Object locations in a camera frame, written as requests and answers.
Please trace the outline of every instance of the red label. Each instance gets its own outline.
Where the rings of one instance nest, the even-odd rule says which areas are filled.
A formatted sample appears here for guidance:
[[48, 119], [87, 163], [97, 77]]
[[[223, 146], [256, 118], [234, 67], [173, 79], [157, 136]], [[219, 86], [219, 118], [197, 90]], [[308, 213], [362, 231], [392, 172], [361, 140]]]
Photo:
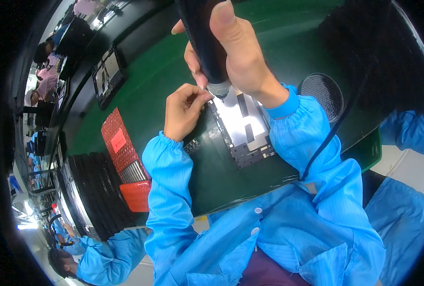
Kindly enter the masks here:
[[117, 134], [115, 134], [110, 140], [110, 143], [112, 143], [113, 151], [115, 154], [120, 151], [120, 149], [126, 144], [126, 138], [124, 138], [123, 131], [121, 128], [118, 130]]

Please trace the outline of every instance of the finger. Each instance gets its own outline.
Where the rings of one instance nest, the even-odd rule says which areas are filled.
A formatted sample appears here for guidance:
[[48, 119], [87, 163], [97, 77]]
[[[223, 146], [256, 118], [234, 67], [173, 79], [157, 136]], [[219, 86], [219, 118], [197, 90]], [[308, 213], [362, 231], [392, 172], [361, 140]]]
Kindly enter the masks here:
[[184, 83], [182, 84], [181, 87], [177, 88], [177, 90], [175, 90], [175, 92], [178, 92], [179, 90], [183, 89], [184, 87], [186, 87], [187, 85], [189, 85], [189, 83]]
[[243, 27], [234, 14], [231, 0], [218, 3], [210, 16], [210, 30], [225, 48], [227, 54], [237, 54], [245, 49]]
[[201, 108], [204, 106], [206, 102], [208, 102], [212, 98], [213, 98], [213, 95], [211, 95], [209, 92], [198, 95], [196, 99], [193, 101], [191, 107], [188, 109], [187, 114], [192, 117], [199, 117]]
[[201, 89], [204, 89], [207, 86], [207, 83], [209, 83], [209, 81], [207, 80], [207, 78], [204, 76], [204, 74], [202, 72], [198, 72], [197, 74], [191, 73], [191, 75], [193, 76], [194, 80], [196, 81], [196, 84]]
[[171, 34], [175, 35], [175, 34], [179, 34], [179, 33], [183, 33], [185, 31], [185, 27], [183, 26], [183, 22], [182, 20], [178, 20], [178, 22], [174, 25], [174, 28], [172, 28], [171, 30]]
[[185, 48], [185, 54], [183, 55], [186, 64], [189, 67], [189, 70], [192, 73], [198, 73], [201, 70], [201, 65], [199, 63], [198, 57], [191, 46], [191, 43], [188, 41]]
[[178, 92], [175, 92], [182, 99], [182, 101], [186, 101], [190, 96], [197, 95], [200, 97], [201, 95], [209, 93], [208, 91], [202, 90], [198, 86], [191, 85], [187, 83], [185, 87], [183, 87]]

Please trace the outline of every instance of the elastic cuff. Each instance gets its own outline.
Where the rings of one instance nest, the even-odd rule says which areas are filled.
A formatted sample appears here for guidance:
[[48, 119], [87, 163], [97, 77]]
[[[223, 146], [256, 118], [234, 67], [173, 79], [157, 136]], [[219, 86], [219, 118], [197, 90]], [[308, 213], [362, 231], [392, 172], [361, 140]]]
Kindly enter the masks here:
[[285, 85], [285, 83], [280, 83], [284, 88], [288, 89], [290, 95], [288, 99], [281, 105], [275, 108], [267, 109], [269, 116], [272, 118], [282, 118], [286, 117], [298, 109], [299, 99], [298, 99], [298, 90], [292, 85]]
[[159, 131], [159, 141], [162, 142], [166, 147], [170, 147], [173, 149], [182, 149], [183, 148], [183, 141], [176, 142], [170, 138], [167, 138], [164, 136], [164, 132], [161, 130]]

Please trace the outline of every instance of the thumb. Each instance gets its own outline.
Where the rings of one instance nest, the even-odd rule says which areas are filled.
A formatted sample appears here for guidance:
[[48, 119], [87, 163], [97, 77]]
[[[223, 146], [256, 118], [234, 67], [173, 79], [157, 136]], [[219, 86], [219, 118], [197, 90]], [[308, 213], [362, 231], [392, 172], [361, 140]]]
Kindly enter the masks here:
[[197, 96], [187, 111], [188, 115], [194, 116], [194, 117], [199, 116], [199, 113], [201, 112], [201, 108], [204, 106], [206, 102], [211, 100], [212, 97], [213, 95], [211, 95], [210, 93], [205, 93], [205, 94], [201, 94], [200, 96]]
[[210, 30], [227, 54], [236, 54], [245, 47], [244, 31], [234, 15], [231, 0], [218, 3], [210, 15]]

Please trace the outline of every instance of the black tape strip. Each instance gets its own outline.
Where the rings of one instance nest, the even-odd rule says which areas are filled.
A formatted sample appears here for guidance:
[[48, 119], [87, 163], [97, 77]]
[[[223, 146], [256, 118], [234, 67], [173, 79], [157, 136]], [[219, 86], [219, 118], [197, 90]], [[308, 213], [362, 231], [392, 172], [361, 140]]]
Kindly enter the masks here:
[[247, 143], [255, 141], [255, 137], [253, 136], [253, 130], [252, 130], [251, 124], [245, 125], [245, 134], [247, 135]]
[[239, 107], [241, 108], [242, 117], [249, 116], [249, 110], [247, 109], [247, 104], [245, 103], [245, 97], [243, 93], [237, 96]]

